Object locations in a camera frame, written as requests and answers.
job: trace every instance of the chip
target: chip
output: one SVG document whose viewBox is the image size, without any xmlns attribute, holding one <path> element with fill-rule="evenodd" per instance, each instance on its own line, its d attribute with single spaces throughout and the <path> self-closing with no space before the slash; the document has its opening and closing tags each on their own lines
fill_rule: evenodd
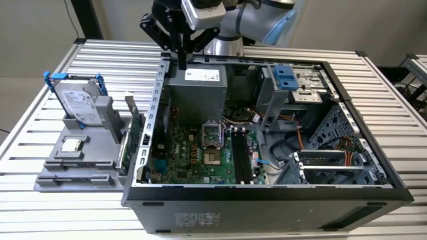
<svg viewBox="0 0 427 240">
<path fill-rule="evenodd" d="M 220 165 L 221 164 L 221 152 L 218 150 L 204 150 L 202 151 L 202 163 L 205 165 Z"/>
<path fill-rule="evenodd" d="M 185 179 L 186 177 L 188 177 L 186 171 L 178 171 L 178 172 L 177 172 L 177 178 L 178 178 L 178 179 Z"/>
</svg>

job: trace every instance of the metal grid table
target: metal grid table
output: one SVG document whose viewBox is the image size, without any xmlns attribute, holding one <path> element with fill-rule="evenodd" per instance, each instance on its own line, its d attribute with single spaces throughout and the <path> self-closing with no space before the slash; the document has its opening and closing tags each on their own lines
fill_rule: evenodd
<svg viewBox="0 0 427 240">
<path fill-rule="evenodd" d="M 401 66 L 413 74 L 420 83 L 427 86 L 427 55 L 407 54 Z"/>
<path fill-rule="evenodd" d="M 124 116 L 129 114 L 124 92 L 134 94 L 141 111 L 149 106 L 160 52 L 152 43 L 88 40 L 72 46 L 54 71 L 82 76 L 101 73 L 113 108 Z M 348 233 L 192 234 L 169 238 L 427 239 L 427 123 L 370 60 L 352 51 L 268 47 L 246 47 L 244 54 L 330 64 L 415 202 Z M 61 106 L 44 87 L 0 146 L 0 239 L 158 239 L 144 232 L 132 210 L 121 207 L 121 193 L 32 190 L 64 127 L 62 116 Z"/>
</svg>

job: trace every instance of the white label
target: white label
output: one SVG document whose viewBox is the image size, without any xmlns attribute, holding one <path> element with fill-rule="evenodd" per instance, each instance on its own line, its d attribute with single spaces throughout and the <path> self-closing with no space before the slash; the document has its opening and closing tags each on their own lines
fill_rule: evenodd
<svg viewBox="0 0 427 240">
<path fill-rule="evenodd" d="M 92 97 L 85 91 L 64 90 L 61 95 L 74 119 L 86 125 L 101 124 Z"/>
<path fill-rule="evenodd" d="M 177 227 L 212 227 L 220 223 L 218 212 L 174 212 Z"/>
<path fill-rule="evenodd" d="M 253 118 L 252 118 L 253 123 L 257 123 L 257 122 L 258 122 L 260 117 L 261 117 L 261 116 L 260 116 L 257 113 L 254 113 L 254 116 L 253 116 Z"/>
<path fill-rule="evenodd" d="M 188 68 L 185 70 L 185 80 L 218 82 L 220 70 Z"/>
</svg>

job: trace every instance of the wall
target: wall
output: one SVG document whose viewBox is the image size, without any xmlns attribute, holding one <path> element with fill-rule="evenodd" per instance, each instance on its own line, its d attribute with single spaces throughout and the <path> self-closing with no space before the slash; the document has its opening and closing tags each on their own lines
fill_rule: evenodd
<svg viewBox="0 0 427 240">
<path fill-rule="evenodd" d="M 425 0 L 306 0 L 290 48 L 361 50 L 376 65 L 427 53 Z"/>
<path fill-rule="evenodd" d="M 0 0 L 0 35 L 0 77 L 41 77 L 45 70 L 53 71 L 76 39 L 64 1 Z"/>
<path fill-rule="evenodd" d="M 100 29 L 105 39 L 153 42 L 140 28 L 153 0 L 92 0 Z"/>
<path fill-rule="evenodd" d="M 96 1 L 110 39 L 150 41 L 138 22 L 152 0 Z M 425 0 L 304 0 L 302 8 L 282 47 L 361 50 L 381 66 L 397 65 L 408 52 L 427 53 Z"/>
</svg>

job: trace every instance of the orange wire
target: orange wire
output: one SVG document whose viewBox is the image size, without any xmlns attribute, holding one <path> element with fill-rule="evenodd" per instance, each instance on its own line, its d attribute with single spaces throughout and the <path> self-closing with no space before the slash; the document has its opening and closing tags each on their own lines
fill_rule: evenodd
<svg viewBox="0 0 427 240">
<path fill-rule="evenodd" d="M 352 158 L 353 158 L 353 152 L 350 152 L 349 157 L 348 157 L 348 166 L 352 165 Z"/>
<path fill-rule="evenodd" d="M 338 145 L 336 146 L 334 150 L 338 150 L 341 148 L 342 140 L 338 141 Z"/>
<path fill-rule="evenodd" d="M 296 136 L 297 136 L 298 148 L 302 150 L 302 149 L 304 149 L 304 145 L 302 145 L 302 140 L 301 140 L 300 125 L 301 125 L 301 121 L 297 122 L 297 126 L 296 126 Z"/>
<path fill-rule="evenodd" d="M 345 138 L 344 139 L 344 146 L 346 146 L 346 143 L 348 143 L 348 141 L 346 141 L 346 138 Z M 346 165 L 348 165 L 348 153 L 346 153 L 345 149 L 344 149 L 344 156 L 345 156 L 344 166 L 346 167 Z"/>
</svg>

